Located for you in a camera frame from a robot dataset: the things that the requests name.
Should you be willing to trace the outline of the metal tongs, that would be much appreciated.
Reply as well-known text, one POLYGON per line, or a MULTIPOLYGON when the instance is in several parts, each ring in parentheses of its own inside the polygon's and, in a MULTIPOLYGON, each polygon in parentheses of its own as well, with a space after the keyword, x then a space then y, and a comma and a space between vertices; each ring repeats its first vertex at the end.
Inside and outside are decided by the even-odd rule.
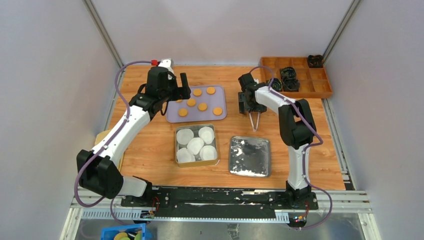
POLYGON ((261 113, 260 112, 249 112, 248 113, 249 116, 249 120, 250 120, 250 124, 251 124, 251 128, 253 130, 253 132, 257 132, 258 128, 259 128, 259 122, 260 122, 260 116, 261 113))

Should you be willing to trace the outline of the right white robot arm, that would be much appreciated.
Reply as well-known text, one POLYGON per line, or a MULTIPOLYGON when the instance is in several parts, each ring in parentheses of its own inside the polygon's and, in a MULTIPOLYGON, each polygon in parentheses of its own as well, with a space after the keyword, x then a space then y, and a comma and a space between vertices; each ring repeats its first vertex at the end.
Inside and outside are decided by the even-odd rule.
POLYGON ((285 201, 290 208, 298 209, 312 191, 307 162, 317 129, 310 105, 305 99, 289 98, 266 83, 256 82, 251 73, 241 75, 238 82, 241 114, 271 110, 278 116, 279 134, 289 155, 285 201))

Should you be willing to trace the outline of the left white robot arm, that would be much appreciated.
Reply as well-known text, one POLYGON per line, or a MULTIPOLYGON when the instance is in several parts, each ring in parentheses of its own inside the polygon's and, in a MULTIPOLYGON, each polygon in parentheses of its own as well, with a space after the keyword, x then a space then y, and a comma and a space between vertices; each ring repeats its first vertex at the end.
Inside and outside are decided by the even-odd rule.
POLYGON ((118 170, 121 157, 136 135, 157 115, 167 113, 168 103, 191 96, 187 75, 180 74, 181 86, 170 58, 151 60, 152 66, 130 101, 123 99, 125 112, 106 137, 91 150, 81 150, 76 157, 78 174, 75 188, 90 190, 103 198, 134 196, 140 206, 153 201, 151 183, 135 176, 124 176, 118 170))

